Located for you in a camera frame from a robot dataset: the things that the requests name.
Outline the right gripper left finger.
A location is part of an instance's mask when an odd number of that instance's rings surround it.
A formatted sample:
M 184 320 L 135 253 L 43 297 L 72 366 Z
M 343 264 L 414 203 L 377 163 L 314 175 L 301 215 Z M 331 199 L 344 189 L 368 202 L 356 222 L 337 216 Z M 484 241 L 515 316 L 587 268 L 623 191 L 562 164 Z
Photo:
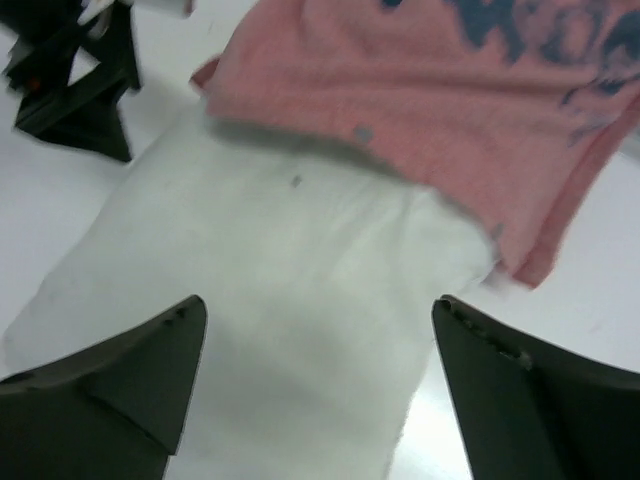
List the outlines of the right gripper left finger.
M 1 382 L 4 479 L 161 479 L 177 453 L 207 311 L 197 296 Z

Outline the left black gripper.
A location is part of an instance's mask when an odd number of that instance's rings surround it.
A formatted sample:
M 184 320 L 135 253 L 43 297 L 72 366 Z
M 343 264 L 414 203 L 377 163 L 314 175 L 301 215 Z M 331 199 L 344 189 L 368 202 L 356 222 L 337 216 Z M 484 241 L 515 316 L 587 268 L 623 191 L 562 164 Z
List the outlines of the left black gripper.
M 2 72 L 21 98 L 15 129 L 130 162 L 118 102 L 141 88 L 131 3 L 6 0 L 1 24 L 17 37 Z

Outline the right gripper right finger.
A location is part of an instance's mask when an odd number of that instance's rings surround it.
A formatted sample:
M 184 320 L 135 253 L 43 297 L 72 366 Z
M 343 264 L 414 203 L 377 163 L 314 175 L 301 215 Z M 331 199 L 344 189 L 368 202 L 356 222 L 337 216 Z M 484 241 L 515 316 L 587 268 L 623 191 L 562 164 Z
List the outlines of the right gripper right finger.
M 638 373 L 528 335 L 453 296 L 434 303 L 432 321 L 473 478 L 638 478 Z

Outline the white pillow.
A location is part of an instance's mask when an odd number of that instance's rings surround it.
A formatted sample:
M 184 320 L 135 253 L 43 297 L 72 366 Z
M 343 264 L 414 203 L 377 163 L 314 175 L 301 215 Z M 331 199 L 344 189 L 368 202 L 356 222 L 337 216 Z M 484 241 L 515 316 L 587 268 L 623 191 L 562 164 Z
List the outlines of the white pillow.
M 189 295 L 209 322 L 172 479 L 455 479 L 431 309 L 495 264 L 477 222 L 359 151 L 190 109 L 4 337 L 33 367 Z

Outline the red patterned pillowcase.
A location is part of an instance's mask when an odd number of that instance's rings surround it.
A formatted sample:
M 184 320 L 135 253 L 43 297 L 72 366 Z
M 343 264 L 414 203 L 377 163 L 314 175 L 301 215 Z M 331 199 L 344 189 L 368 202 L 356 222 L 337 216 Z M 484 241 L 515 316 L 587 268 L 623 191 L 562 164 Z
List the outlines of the red patterned pillowcase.
M 432 186 L 539 286 L 639 122 L 635 1 L 260 1 L 193 74 L 219 118 L 339 139 Z

